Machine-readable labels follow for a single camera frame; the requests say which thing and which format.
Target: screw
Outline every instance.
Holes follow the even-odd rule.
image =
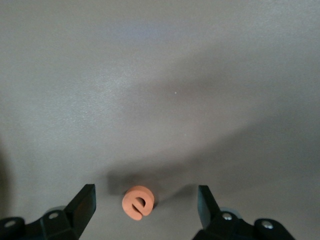
[[[269,222],[269,221],[263,221],[263,222],[262,222],[262,226],[264,226],[266,229],[273,229],[273,228],[274,228],[274,226],[272,225],[272,223]]]
[[[55,219],[55,218],[58,217],[58,216],[59,216],[59,213],[54,212],[54,213],[51,213],[51,214],[49,215],[49,219]]]
[[[230,220],[232,220],[232,216],[231,216],[231,214],[230,213],[224,213],[223,215],[222,215],[222,217],[225,219],[225,220],[228,220],[228,221],[230,221]]]
[[[4,227],[5,228],[10,228],[10,227],[12,227],[13,225],[15,225],[16,224],[16,221],[15,220],[11,220],[11,221],[8,221],[5,225],[4,225]]]

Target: black plastic part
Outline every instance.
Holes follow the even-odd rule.
[[[220,213],[220,208],[206,185],[198,187],[198,214],[203,229],[206,229],[215,216]]]
[[[258,219],[252,226],[231,212],[220,211],[208,186],[199,186],[198,213],[203,229],[193,240],[295,240],[275,220]],[[272,227],[266,228],[263,221],[270,222]]]
[[[263,226],[265,221],[272,224],[272,229]],[[254,222],[254,228],[261,240],[295,240],[281,223],[272,219],[258,219]]]
[[[25,220],[21,217],[8,217],[0,220],[0,240],[19,238],[25,232]]]
[[[231,216],[230,220],[226,220],[223,215]],[[238,229],[239,219],[231,212],[219,212],[211,221],[210,225],[205,229],[214,235],[217,235],[225,240],[233,239],[235,232]]]
[[[95,210],[95,185],[86,184],[64,210],[48,212],[33,223],[25,225],[21,217],[0,220],[0,240],[78,240]]]
[[[64,212],[78,238],[95,213],[96,207],[96,188],[94,184],[85,185],[65,207]]]

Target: metal screw head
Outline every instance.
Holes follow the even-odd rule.
[[[230,213],[224,213],[224,214],[222,214],[222,217],[225,219],[225,220],[228,220],[228,221],[230,221],[230,220],[232,220],[232,216],[231,216],[231,214]]]
[[[5,227],[5,228],[10,228],[10,227],[12,227],[12,226],[15,225],[15,224],[16,224],[16,221],[15,221],[15,220],[11,220],[11,221],[6,222],[5,225],[4,225],[4,227]]]
[[[51,214],[49,215],[49,219],[55,219],[55,218],[58,217],[58,216],[59,216],[59,213],[54,212],[54,213],[51,213]]]
[[[272,223],[269,222],[269,221],[263,221],[261,224],[262,224],[262,226],[264,226],[266,229],[273,229],[273,228],[274,228],[274,226],[272,225]]]

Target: orange foam piece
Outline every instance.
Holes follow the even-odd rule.
[[[130,188],[123,200],[122,208],[124,212],[134,220],[141,220],[143,216],[148,216],[155,204],[155,196],[145,186],[134,186]]]

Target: gray surface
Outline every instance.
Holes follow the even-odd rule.
[[[188,240],[196,186],[253,223],[320,232],[320,3],[0,3],[0,217],[96,183],[81,239]],[[123,192],[158,206],[140,222]]]

